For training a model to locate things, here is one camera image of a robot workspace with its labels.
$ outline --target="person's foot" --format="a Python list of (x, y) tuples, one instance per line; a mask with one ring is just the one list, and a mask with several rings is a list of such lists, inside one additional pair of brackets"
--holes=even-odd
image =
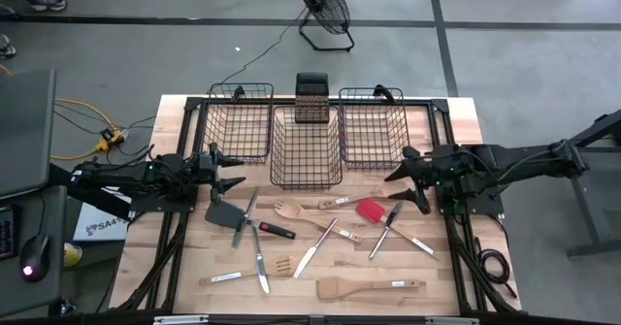
[(63, 11), (67, 7), (65, 0), (26, 0), (34, 11)]
[(11, 58), (15, 56), (16, 53), (16, 48), (11, 45), (9, 37), (4, 34), (0, 34), (0, 58)]

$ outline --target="black wire basket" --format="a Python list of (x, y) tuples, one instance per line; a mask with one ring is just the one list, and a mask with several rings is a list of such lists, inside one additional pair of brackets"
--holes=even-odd
[(339, 111), (328, 123), (296, 123), (295, 107), (274, 108), (270, 181), (283, 189), (320, 190), (341, 183)]
[(404, 95), (392, 87), (339, 91), (339, 134), (347, 169), (393, 169), (409, 146)]
[(226, 156), (265, 164), (270, 153), (274, 87), (215, 83), (210, 88), (203, 149), (216, 142)]

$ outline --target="wooden table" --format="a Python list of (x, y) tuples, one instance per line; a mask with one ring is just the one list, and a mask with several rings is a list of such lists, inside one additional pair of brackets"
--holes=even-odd
[[(185, 95), (162, 96), (153, 128), (151, 143), (155, 153), (175, 152), (185, 104)], [(454, 137), (459, 144), (481, 143), (481, 133), (471, 98), (448, 98)], [(196, 125), (196, 115), (190, 126), (188, 149), (191, 147)], [(407, 108), (410, 144), (419, 150), (431, 150), (431, 136), (427, 115), (422, 109)], [(240, 208), (247, 206), (252, 188), (260, 185), (260, 194), (252, 218), (293, 230), (294, 241), (260, 232), (263, 254), (267, 259), (282, 254), (301, 257), (313, 245), (322, 231), (310, 223), (300, 223), (278, 216), (273, 210), (274, 201), (289, 197), (305, 209), (315, 208), (327, 196), (341, 197), (348, 194), (369, 192), (382, 182), (389, 171), (349, 171), (343, 166), (343, 181), (328, 192), (283, 191), (270, 183), (269, 160), (266, 165), (244, 165), (224, 169), (224, 178), (245, 176), (247, 180), (223, 197)], [(394, 202), (381, 201), (387, 210)], [(204, 219), (209, 205), (209, 190), (201, 188), (196, 212), (190, 216), (183, 257), (181, 260), (179, 288), (175, 313), (242, 313), (242, 314), (357, 314), (357, 315), (454, 315), (459, 313), (455, 284), (451, 271), (446, 230), (436, 208), (423, 215), (417, 207), (407, 202), (399, 222), (407, 224), (417, 238), (433, 248), (435, 260), (419, 248), (397, 235), (388, 234), (374, 260), (368, 256), (383, 229), (371, 225), (355, 213), (355, 204), (341, 209), (322, 211), (329, 217), (338, 217), (360, 233), (363, 242), (353, 242), (331, 234), (317, 251), (301, 277), (269, 277), (272, 293), (263, 293), (256, 277), (231, 280), (211, 286), (200, 286), (199, 279), (254, 267), (255, 252), (251, 230), (245, 235), (237, 250), (231, 248), (233, 229), (219, 227)], [(111, 307), (125, 301), (138, 286), (153, 263), (162, 221), (161, 213), (147, 213), (128, 232), (123, 250)], [(509, 259), (505, 236), (496, 222), (485, 216), (473, 216), (474, 234), (483, 248), (499, 250)], [(169, 266), (163, 273), (160, 299), (165, 294)], [(418, 289), (374, 290), (352, 294), (344, 299), (327, 302), (315, 296), (315, 281), (323, 276), (342, 276), (349, 279), (388, 280), (418, 278), (424, 281)], [(473, 283), (470, 273), (465, 273), (469, 300), (474, 305)], [(515, 288), (513, 279), (509, 282)], [(519, 301), (512, 299), (503, 286), (496, 285), (501, 295), (516, 308)]]

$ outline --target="knife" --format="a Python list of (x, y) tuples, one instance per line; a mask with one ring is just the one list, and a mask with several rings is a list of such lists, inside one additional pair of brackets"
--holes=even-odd
[(311, 246), (309, 250), (307, 251), (307, 253), (304, 254), (304, 257), (302, 257), (302, 260), (300, 261), (300, 264), (298, 265), (298, 269), (295, 270), (295, 274), (293, 275), (293, 277), (298, 278), (298, 276), (300, 276), (304, 268), (311, 261), (312, 256), (317, 252), (317, 249), (321, 246), (321, 244), (323, 244), (323, 241), (326, 239), (328, 234), (330, 234), (330, 231), (332, 231), (332, 228), (334, 227), (334, 225), (337, 224), (337, 221), (338, 221), (337, 218), (333, 219), (332, 223), (330, 223), (330, 226), (328, 226), (326, 231), (321, 235), (321, 237), (319, 237), (319, 240), (317, 241), (317, 243)]
[(373, 259), (373, 257), (376, 255), (376, 252), (379, 250), (381, 243), (383, 243), (384, 239), (386, 238), (386, 235), (390, 231), (390, 226), (392, 225), (392, 222), (394, 222), (395, 219), (397, 219), (397, 216), (401, 212), (401, 207), (403, 205), (404, 205), (404, 202), (397, 203), (397, 205), (395, 205), (395, 208), (390, 212), (390, 214), (388, 214), (388, 218), (386, 218), (386, 226), (384, 227), (384, 231), (383, 233), (381, 233), (381, 236), (379, 237), (379, 240), (377, 241), (376, 246), (373, 248), (373, 251), (371, 251), (371, 254), (369, 255), (369, 259)]
[(240, 222), (240, 224), (235, 228), (235, 235), (233, 236), (233, 248), (237, 248), (240, 245), (240, 241), (242, 240), (242, 233), (244, 232), (245, 225), (250, 217), (250, 211), (252, 207), (254, 207), (254, 202), (256, 201), (256, 197), (259, 194), (259, 186), (254, 187), (254, 191), (252, 192), (252, 197), (250, 197), (250, 202), (248, 203), (247, 209), (245, 209), (244, 219)]
[(255, 226), (252, 226), (252, 235), (254, 236), (254, 247), (256, 248), (256, 272), (259, 275), (259, 282), (261, 287), (263, 287), (263, 292), (270, 293), (270, 283), (265, 273), (265, 262), (263, 261), (263, 254), (261, 254), (261, 246), (259, 245), (259, 233), (257, 233)]

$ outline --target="concrete floor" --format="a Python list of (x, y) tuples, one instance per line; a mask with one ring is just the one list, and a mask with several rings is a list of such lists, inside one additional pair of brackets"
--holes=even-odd
[[(300, 0), (68, 0), (65, 15), (182, 16), (291, 19)], [(430, 0), (347, 0), (353, 19), (433, 20)], [(445, 20), (524, 22), (621, 21), (621, 0), (441, 0)], [(22, 0), (4, 0), (28, 11)], [(278, 38), (280, 26), (140, 26), (0, 23), (18, 56), (3, 62), (14, 72), (58, 70), (58, 97), (90, 102), (114, 122), (129, 124), (155, 113), (164, 93), (203, 93), (241, 68)], [(320, 28), (310, 34), (338, 43)], [(295, 73), (329, 73), (332, 90), (383, 83), (409, 96), (447, 96), (434, 28), (351, 30), (351, 53), (314, 52), (295, 29), (237, 81), (266, 81), (292, 93)], [(547, 144), (570, 137), (601, 114), (621, 107), (620, 31), (447, 30), (460, 96), (474, 97), (486, 143)], [(96, 121), (79, 118), (98, 130)], [(134, 130), (127, 148), (148, 142)], [(96, 137), (62, 119), (52, 152), (76, 154)], [(122, 156), (113, 155), (114, 161)], [(73, 163), (63, 163), (70, 169)], [(511, 259), (521, 302), (532, 314), (621, 322), (621, 254), (568, 260), (586, 228), (568, 181), (532, 179), (503, 194)], [(81, 273), (72, 296), (93, 310), (113, 264)]]

